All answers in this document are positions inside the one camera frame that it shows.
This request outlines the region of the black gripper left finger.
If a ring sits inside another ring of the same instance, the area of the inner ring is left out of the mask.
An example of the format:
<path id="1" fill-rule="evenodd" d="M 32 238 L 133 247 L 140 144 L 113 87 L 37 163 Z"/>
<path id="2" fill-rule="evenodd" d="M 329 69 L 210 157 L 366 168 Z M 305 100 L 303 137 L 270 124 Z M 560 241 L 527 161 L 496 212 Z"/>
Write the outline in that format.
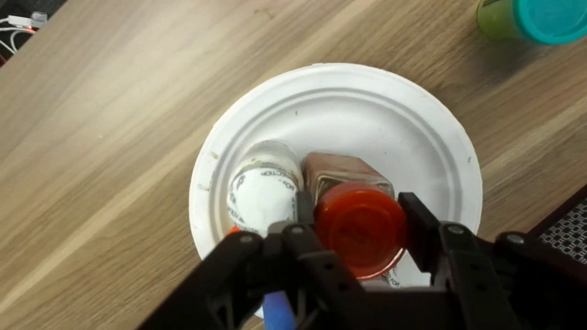
<path id="1" fill-rule="evenodd" d="M 314 199 L 313 194 L 302 190 L 296 194 L 298 199 L 298 223 L 305 225 L 307 229 L 314 227 Z"/>

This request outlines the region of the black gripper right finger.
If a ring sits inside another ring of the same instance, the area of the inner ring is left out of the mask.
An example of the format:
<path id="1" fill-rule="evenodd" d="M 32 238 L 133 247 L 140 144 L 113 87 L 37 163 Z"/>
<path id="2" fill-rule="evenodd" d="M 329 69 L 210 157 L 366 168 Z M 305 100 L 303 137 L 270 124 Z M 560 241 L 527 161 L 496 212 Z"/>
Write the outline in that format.
<path id="1" fill-rule="evenodd" d="M 450 274 L 456 234 L 448 230 L 448 225 L 415 192 L 401 192 L 399 201 L 408 216 L 406 249 L 417 267 L 432 274 Z"/>

